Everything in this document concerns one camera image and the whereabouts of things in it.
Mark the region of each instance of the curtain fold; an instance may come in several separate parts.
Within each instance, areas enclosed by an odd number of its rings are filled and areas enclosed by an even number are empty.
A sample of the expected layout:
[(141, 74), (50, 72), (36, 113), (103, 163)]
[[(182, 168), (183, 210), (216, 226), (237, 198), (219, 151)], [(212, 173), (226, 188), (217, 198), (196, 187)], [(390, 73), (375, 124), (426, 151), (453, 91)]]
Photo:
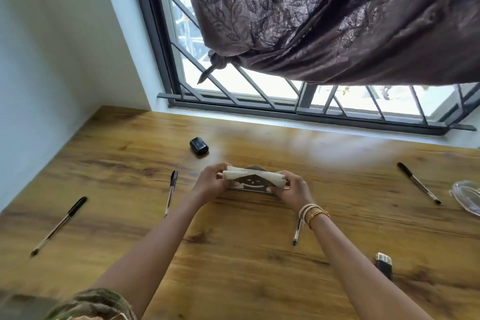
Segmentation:
[(214, 68), (322, 85), (480, 81), (480, 0), (191, 3)]

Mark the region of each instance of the green patterned sleeve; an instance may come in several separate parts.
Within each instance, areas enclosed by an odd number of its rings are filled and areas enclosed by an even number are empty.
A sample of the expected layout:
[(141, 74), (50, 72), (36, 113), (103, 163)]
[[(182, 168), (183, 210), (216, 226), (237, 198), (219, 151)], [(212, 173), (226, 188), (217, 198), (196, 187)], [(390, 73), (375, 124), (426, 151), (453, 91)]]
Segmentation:
[(54, 307), (45, 320), (137, 320), (132, 307), (119, 294), (106, 288), (77, 293)]

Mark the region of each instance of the hand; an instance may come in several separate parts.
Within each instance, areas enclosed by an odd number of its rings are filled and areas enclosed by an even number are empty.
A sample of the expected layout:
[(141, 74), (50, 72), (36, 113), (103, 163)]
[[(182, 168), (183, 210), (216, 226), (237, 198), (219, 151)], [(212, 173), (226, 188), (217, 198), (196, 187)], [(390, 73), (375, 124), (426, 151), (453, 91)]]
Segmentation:
[(215, 199), (226, 189), (235, 186), (235, 181), (224, 180), (220, 175), (228, 166), (230, 165), (226, 162), (211, 164), (200, 172), (192, 193), (200, 199), (202, 205)]
[(303, 181), (303, 178), (289, 171), (280, 171), (279, 174), (285, 176), (286, 181), (290, 183), (290, 187), (268, 187), (268, 192), (278, 196), (296, 214), (298, 214), (305, 205), (315, 204), (308, 185), (305, 181)]

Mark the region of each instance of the person's left arm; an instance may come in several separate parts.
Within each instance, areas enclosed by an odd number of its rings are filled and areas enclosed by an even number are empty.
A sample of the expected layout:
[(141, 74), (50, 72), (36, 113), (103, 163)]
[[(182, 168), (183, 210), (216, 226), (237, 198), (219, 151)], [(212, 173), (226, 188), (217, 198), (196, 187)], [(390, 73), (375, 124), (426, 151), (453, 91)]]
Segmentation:
[[(77, 294), (74, 298), (75, 301), (71, 302), (81, 303), (84, 297), (84, 301), (89, 303), (92, 299), (102, 298), (103, 301), (103, 297), (106, 297), (105, 301), (112, 304), (110, 310), (117, 311), (115, 307), (123, 306), (131, 311), (128, 309), (128, 304), (130, 304), (136, 317), (140, 319), (167, 272), (167, 268), (197, 211), (234, 184), (233, 181), (217, 177), (217, 174), (226, 170), (227, 166), (227, 163), (207, 166), (200, 173), (193, 190), (181, 203), (128, 253), (113, 263), (95, 281), (90, 290)], [(53, 310), (47, 319), (58, 319), (60, 317), (57, 316), (60, 314), (63, 317), (66, 314), (64, 310), (67, 309), (63, 308), (62, 310), (60, 307)], [(75, 312), (75, 308), (69, 311), (74, 311), (71, 313), (72, 318), (79, 314)]]

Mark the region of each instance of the person's right arm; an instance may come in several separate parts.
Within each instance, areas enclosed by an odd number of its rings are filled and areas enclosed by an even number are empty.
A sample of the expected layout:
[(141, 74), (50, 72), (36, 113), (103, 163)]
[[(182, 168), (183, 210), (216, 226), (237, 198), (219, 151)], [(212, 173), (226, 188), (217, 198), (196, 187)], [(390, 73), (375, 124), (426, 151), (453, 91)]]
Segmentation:
[[(285, 175), (290, 187), (271, 187), (271, 192), (294, 212), (298, 214), (306, 204), (315, 203), (303, 178), (289, 171), (280, 173)], [(309, 210), (305, 217), (308, 218), (316, 210)], [(360, 319), (433, 320), (388, 280), (327, 215), (316, 215), (310, 226)]]

